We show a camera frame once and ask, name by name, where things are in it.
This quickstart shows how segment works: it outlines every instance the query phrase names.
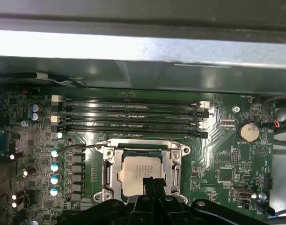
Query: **electrolytic capacitor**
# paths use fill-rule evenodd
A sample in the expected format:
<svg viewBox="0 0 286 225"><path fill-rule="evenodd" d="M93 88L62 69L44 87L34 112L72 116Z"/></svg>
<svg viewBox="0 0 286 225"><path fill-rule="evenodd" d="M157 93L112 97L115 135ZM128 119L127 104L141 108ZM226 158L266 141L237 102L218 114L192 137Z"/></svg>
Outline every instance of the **electrolytic capacitor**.
<svg viewBox="0 0 286 225"><path fill-rule="evenodd" d="M23 176L27 177L29 175L33 175L36 171L37 171L37 168L32 167L30 169L27 169L27 170L23 171Z"/></svg>
<svg viewBox="0 0 286 225"><path fill-rule="evenodd" d="M11 154L10 159L11 160L19 159L19 158L22 158L23 156L24 156L24 153L20 151L20 152L16 152L14 154Z"/></svg>
<svg viewBox="0 0 286 225"><path fill-rule="evenodd" d="M31 107L30 107L30 110L34 113L37 113L39 111L42 110L42 106L39 105L39 104L33 104Z"/></svg>
<svg viewBox="0 0 286 225"><path fill-rule="evenodd" d="M24 202L24 198L20 197L12 203L12 207L17 208L19 205L23 204L23 202Z"/></svg>
<svg viewBox="0 0 286 225"><path fill-rule="evenodd" d="M59 173L55 174L53 177L51 177L50 179L50 183L55 185L57 184L59 181L62 180L62 175L60 175Z"/></svg>
<svg viewBox="0 0 286 225"><path fill-rule="evenodd" d="M58 162L55 162L55 163L53 163L53 164L51 165L51 170L52 170L53 172L56 172L56 171L58 171L61 167L62 167L62 163L58 161Z"/></svg>
<svg viewBox="0 0 286 225"><path fill-rule="evenodd" d="M30 115L30 119L32 121L39 121L42 119L42 115L34 112Z"/></svg>
<svg viewBox="0 0 286 225"><path fill-rule="evenodd" d="M42 218L35 217L29 225L42 225Z"/></svg>
<svg viewBox="0 0 286 225"><path fill-rule="evenodd" d="M22 120L20 125L21 125L21 127L26 128L26 127L28 127L29 123L26 120Z"/></svg>
<svg viewBox="0 0 286 225"><path fill-rule="evenodd" d="M25 195L25 191L24 190L20 190L20 191L16 192L14 195L12 195L12 199L16 200L16 199L22 197L23 195Z"/></svg>
<svg viewBox="0 0 286 225"><path fill-rule="evenodd" d="M59 156L59 153L61 153L63 150L61 148L56 148L56 149L53 149L51 151L51 156L56 158Z"/></svg>
<svg viewBox="0 0 286 225"><path fill-rule="evenodd" d="M60 185L56 185L53 188L50 189L50 195L51 196L57 196L58 193L61 191L62 187Z"/></svg>

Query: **black cable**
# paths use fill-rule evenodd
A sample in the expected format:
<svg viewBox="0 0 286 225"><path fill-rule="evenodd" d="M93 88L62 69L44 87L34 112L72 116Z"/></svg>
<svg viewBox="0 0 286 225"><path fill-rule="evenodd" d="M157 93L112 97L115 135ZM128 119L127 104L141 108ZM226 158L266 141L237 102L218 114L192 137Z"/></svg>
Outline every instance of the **black cable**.
<svg viewBox="0 0 286 225"><path fill-rule="evenodd" d="M274 144L286 147L286 141L274 140Z"/></svg>
<svg viewBox="0 0 286 225"><path fill-rule="evenodd" d="M68 145L66 147L63 148L63 151L66 151L67 149L71 149L71 148L76 148L76 149L91 149L91 148L99 148L99 147L103 147L106 146L106 144L92 144L92 145L86 145L86 144L75 144L75 145Z"/></svg>
<svg viewBox="0 0 286 225"><path fill-rule="evenodd" d="M0 77L0 84L20 79L37 78L37 73L13 73L0 75L2 76Z"/></svg>
<svg viewBox="0 0 286 225"><path fill-rule="evenodd" d="M275 225L275 224L286 224L286 217L274 217L265 221L267 224Z"/></svg>
<svg viewBox="0 0 286 225"><path fill-rule="evenodd" d="M269 118L269 120L270 120L271 122L274 122L274 123L276 123L276 124L279 124L279 122L267 111L267 108L266 108L266 107L267 107L267 104L270 103L270 102L279 100L279 99L284 99L284 98L286 98L286 94L269 98L268 100L266 100L266 101L264 101L264 102L261 103L261 110L262 110L263 113L266 115L266 117Z"/></svg>
<svg viewBox="0 0 286 225"><path fill-rule="evenodd" d="M281 210L279 212L276 212L276 216L280 216L282 214L286 214L286 210Z"/></svg>

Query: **wire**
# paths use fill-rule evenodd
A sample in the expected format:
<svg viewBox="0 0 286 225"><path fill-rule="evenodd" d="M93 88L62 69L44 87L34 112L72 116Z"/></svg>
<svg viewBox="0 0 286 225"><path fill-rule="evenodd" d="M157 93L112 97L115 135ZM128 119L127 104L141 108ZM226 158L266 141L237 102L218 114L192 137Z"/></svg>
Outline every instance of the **wire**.
<svg viewBox="0 0 286 225"><path fill-rule="evenodd" d="M286 214L286 210L281 210L279 212L276 212L276 216L282 215L282 214Z"/></svg>
<svg viewBox="0 0 286 225"><path fill-rule="evenodd" d="M279 100L279 99L284 99L284 98L286 98L286 94L269 98L268 100L261 103L261 109L262 109L263 113L266 115L267 118L269 118L269 120L271 122L274 123L275 128L280 128L280 123L268 112L266 107L267 107L268 103Z"/></svg>
<svg viewBox="0 0 286 225"><path fill-rule="evenodd" d="M267 224L275 225L275 224L286 224L286 217L274 217L265 221Z"/></svg>
<svg viewBox="0 0 286 225"><path fill-rule="evenodd" d="M274 144L286 147L286 141L274 140Z"/></svg>
<svg viewBox="0 0 286 225"><path fill-rule="evenodd" d="M66 146L61 152L66 151L67 149L71 149L71 148L84 150L84 149L91 149L91 148L99 148L99 147L103 147L103 146L106 146L106 144L92 144L92 145L75 144L75 145Z"/></svg>

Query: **connector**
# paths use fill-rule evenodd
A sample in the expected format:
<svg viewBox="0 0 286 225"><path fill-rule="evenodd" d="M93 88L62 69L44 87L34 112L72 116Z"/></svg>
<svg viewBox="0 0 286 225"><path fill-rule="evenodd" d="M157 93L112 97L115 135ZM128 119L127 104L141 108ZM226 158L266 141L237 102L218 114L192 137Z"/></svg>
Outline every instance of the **connector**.
<svg viewBox="0 0 286 225"><path fill-rule="evenodd" d="M208 109L210 107L210 102L208 101L201 101L200 102L200 108Z"/></svg>
<svg viewBox="0 0 286 225"><path fill-rule="evenodd" d="M61 122L61 117L60 116L50 116L50 124L52 126L58 125Z"/></svg>
<svg viewBox="0 0 286 225"><path fill-rule="evenodd" d="M240 204L244 210L250 209L250 202L247 200L240 200Z"/></svg>
<svg viewBox="0 0 286 225"><path fill-rule="evenodd" d="M264 176L264 188L273 189L273 178L269 175Z"/></svg>
<svg viewBox="0 0 286 225"><path fill-rule="evenodd" d="M239 200L251 200L252 193L243 187L233 187L233 193Z"/></svg>
<svg viewBox="0 0 286 225"><path fill-rule="evenodd" d="M63 97L60 95L51 95L51 102L62 102Z"/></svg>
<svg viewBox="0 0 286 225"><path fill-rule="evenodd" d="M199 128L199 129L208 129L207 122L190 123L190 125L194 126L195 128Z"/></svg>
<svg viewBox="0 0 286 225"><path fill-rule="evenodd" d="M256 209L266 215L266 216L271 216L274 217L276 216L276 212L275 210L269 206L269 204L256 204Z"/></svg>

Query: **black plastic part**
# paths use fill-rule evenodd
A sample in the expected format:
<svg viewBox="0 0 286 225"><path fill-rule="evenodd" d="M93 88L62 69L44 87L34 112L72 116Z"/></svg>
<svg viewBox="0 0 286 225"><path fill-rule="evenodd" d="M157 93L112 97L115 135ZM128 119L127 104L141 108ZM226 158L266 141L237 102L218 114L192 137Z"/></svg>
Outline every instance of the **black plastic part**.
<svg viewBox="0 0 286 225"><path fill-rule="evenodd" d="M198 225L193 215L190 212L185 211L175 197L167 195L161 197L159 201L161 204L162 211L169 219L170 224Z"/></svg>
<svg viewBox="0 0 286 225"><path fill-rule="evenodd" d="M271 216L274 217L276 216L276 212L275 210L269 206L269 204L256 204L256 209L266 215L266 216Z"/></svg>
<svg viewBox="0 0 286 225"><path fill-rule="evenodd" d="M141 195L137 198L127 225L152 225L154 223L155 200L152 196Z"/></svg>
<svg viewBox="0 0 286 225"><path fill-rule="evenodd" d="M237 211L231 210L224 206L215 204L206 199L198 199L191 204L192 213L203 220L215 221L214 224L219 224L217 221L228 222L232 225L266 225L266 223L248 217Z"/></svg>
<svg viewBox="0 0 286 225"><path fill-rule="evenodd" d="M167 184L164 179L153 179L153 177L143 178L143 193L155 199L166 195L164 189L166 186Z"/></svg>
<svg viewBox="0 0 286 225"><path fill-rule="evenodd" d="M82 211L69 219L63 220L57 225L75 225L75 224L98 224L111 221L120 216L125 205L115 199L107 200L88 210Z"/></svg>

